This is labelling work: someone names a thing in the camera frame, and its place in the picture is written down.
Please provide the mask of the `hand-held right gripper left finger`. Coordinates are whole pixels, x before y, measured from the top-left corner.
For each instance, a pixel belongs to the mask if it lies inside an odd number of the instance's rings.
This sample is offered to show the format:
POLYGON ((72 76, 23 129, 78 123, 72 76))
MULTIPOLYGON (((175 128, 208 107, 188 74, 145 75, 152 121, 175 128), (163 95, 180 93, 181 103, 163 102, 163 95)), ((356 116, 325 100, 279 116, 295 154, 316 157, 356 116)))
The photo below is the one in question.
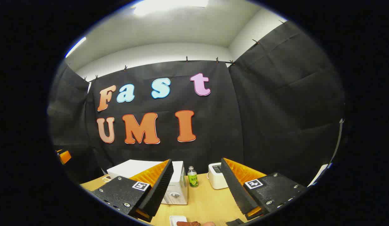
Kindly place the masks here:
POLYGON ((117 176, 91 196, 125 216, 151 222, 172 176, 173 161, 168 159, 129 178, 117 176))

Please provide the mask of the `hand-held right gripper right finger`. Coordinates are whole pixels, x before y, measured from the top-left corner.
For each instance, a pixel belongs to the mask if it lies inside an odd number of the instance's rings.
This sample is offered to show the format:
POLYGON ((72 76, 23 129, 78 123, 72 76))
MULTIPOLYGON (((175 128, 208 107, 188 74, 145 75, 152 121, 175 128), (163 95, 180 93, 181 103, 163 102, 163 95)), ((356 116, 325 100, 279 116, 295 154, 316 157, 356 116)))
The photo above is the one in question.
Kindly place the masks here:
POLYGON ((264 174, 227 158, 221 159, 221 172, 247 220, 283 208, 306 190, 281 173, 264 174))

